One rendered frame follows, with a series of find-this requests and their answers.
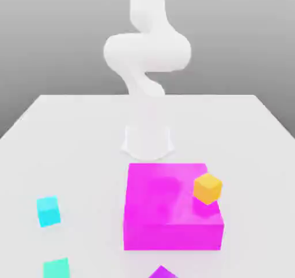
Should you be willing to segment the small mint green cube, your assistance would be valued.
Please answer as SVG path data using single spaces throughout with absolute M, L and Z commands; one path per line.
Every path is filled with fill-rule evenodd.
M 43 264 L 43 278 L 70 278 L 68 258 L 45 262 Z

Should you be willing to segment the small cyan cube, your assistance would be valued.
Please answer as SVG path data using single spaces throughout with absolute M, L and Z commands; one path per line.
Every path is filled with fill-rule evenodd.
M 56 196 L 37 199 L 37 215 L 41 227 L 48 227 L 61 222 L 58 199 Z

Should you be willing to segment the large magenta box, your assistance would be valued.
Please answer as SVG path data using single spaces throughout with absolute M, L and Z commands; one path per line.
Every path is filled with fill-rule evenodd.
M 220 250 L 224 220 L 217 201 L 193 195 L 204 163 L 131 163 L 123 219 L 125 250 Z

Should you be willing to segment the small orange cube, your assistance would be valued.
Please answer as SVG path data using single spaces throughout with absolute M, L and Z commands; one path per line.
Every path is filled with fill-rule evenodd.
M 205 173 L 194 180 L 193 195 L 206 205 L 217 201 L 221 190 L 222 181 L 212 174 Z

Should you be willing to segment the small purple cube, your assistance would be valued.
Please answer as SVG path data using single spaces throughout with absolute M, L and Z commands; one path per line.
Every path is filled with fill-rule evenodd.
M 148 278 L 178 278 L 174 273 L 160 265 Z

